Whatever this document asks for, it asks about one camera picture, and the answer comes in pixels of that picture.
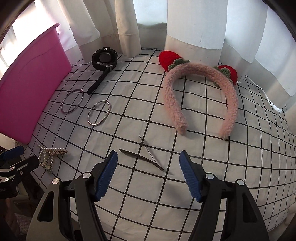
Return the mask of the pearl bow hair clip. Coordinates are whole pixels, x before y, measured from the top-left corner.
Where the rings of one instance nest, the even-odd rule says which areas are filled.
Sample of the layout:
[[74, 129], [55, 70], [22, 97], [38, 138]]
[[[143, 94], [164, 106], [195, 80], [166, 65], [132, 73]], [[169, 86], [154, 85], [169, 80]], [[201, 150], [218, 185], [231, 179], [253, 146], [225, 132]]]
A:
[[49, 173], [53, 171], [53, 162], [55, 157], [63, 156], [67, 154], [67, 150], [64, 148], [46, 148], [42, 145], [37, 145], [40, 148], [39, 152], [39, 167], [45, 168]]

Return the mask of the white curtain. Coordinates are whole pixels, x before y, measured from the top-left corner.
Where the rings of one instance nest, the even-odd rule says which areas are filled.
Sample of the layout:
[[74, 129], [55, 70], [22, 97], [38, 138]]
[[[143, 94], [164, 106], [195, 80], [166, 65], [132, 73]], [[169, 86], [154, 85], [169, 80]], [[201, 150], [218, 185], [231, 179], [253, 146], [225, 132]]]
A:
[[59, 23], [72, 62], [109, 46], [129, 57], [163, 48], [247, 75], [279, 108], [295, 107], [295, 39], [263, 1], [33, 1], [1, 42], [1, 72]]

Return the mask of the small silver bangle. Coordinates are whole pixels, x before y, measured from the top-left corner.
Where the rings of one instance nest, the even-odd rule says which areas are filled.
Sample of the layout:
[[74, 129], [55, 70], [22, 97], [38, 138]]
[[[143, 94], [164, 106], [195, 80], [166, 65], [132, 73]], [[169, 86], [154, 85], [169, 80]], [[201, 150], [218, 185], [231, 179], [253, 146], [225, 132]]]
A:
[[101, 125], [111, 112], [111, 104], [107, 100], [101, 100], [91, 107], [87, 113], [87, 122], [91, 126]]

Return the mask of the large silver bangle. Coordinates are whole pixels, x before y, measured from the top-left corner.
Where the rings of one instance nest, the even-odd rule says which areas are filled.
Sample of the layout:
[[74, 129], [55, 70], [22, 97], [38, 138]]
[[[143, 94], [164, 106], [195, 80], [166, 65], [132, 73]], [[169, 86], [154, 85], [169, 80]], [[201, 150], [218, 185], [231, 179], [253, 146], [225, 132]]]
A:
[[64, 97], [62, 104], [61, 104], [61, 112], [63, 114], [70, 114], [75, 111], [84, 98], [84, 91], [80, 88], [71, 90], [67, 93]]

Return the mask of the black digital wristwatch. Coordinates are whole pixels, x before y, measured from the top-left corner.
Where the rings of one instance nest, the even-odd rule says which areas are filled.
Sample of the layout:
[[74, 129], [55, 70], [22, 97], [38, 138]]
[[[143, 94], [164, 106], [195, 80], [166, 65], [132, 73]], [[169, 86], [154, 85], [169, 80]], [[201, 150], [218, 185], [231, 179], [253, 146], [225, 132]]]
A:
[[87, 94], [91, 95], [102, 83], [107, 74], [110, 73], [117, 65], [118, 54], [114, 49], [103, 47], [92, 55], [92, 66], [103, 73], [87, 90]]

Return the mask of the pink plastic tub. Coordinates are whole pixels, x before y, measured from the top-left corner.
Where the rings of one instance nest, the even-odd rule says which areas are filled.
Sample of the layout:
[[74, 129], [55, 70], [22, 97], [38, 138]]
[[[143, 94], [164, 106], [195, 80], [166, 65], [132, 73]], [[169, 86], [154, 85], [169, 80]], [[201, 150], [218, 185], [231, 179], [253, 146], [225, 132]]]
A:
[[32, 41], [1, 78], [1, 133], [28, 144], [51, 96], [71, 71], [56, 28]]

